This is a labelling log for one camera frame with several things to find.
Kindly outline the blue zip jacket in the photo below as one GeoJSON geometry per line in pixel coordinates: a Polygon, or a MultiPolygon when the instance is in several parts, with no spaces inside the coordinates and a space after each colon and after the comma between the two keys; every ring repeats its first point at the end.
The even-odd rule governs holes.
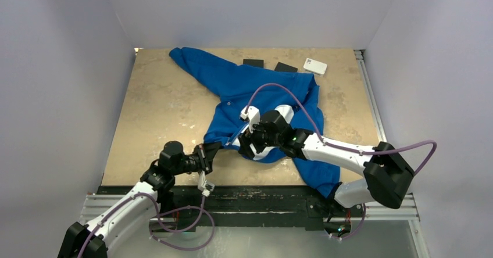
{"type": "Polygon", "coordinates": [[[295,112],[294,128],[324,130],[324,115],[318,107],[320,87],[312,74],[237,65],[189,47],[174,48],[169,56],[220,99],[203,138],[206,143],[221,142],[224,148],[237,151],[237,136],[246,126],[240,113],[250,99],[262,113],[290,105],[295,112]]]}

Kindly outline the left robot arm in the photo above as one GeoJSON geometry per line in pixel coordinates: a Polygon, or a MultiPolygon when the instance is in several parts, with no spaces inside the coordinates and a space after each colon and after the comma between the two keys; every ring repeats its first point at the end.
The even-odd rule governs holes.
{"type": "Polygon", "coordinates": [[[195,228],[202,215],[210,216],[204,202],[196,207],[197,218],[189,226],[170,228],[162,218],[177,217],[182,208],[175,208],[171,189],[176,176],[198,173],[198,189],[202,199],[214,190],[206,180],[212,172],[213,159],[222,148],[220,142],[197,145],[191,154],[185,154],[178,141],[166,143],[158,159],[141,176],[124,197],[93,220],[73,223],[66,231],[58,257],[110,257],[111,254],[142,225],[156,218],[163,230],[171,233],[186,232],[195,228]]]}

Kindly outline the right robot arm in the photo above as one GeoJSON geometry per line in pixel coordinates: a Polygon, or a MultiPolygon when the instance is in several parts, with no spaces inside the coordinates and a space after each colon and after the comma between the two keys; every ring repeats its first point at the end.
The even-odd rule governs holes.
{"type": "Polygon", "coordinates": [[[240,119],[248,125],[238,136],[240,154],[253,159],[276,148],[288,157],[325,162],[361,175],[362,179],[339,184],[330,193],[326,207],[335,216],[367,202],[401,207],[415,171],[391,144],[380,142],[372,147],[329,139],[292,127],[286,121],[290,115],[278,110],[260,114],[253,106],[242,110],[240,119]]]}

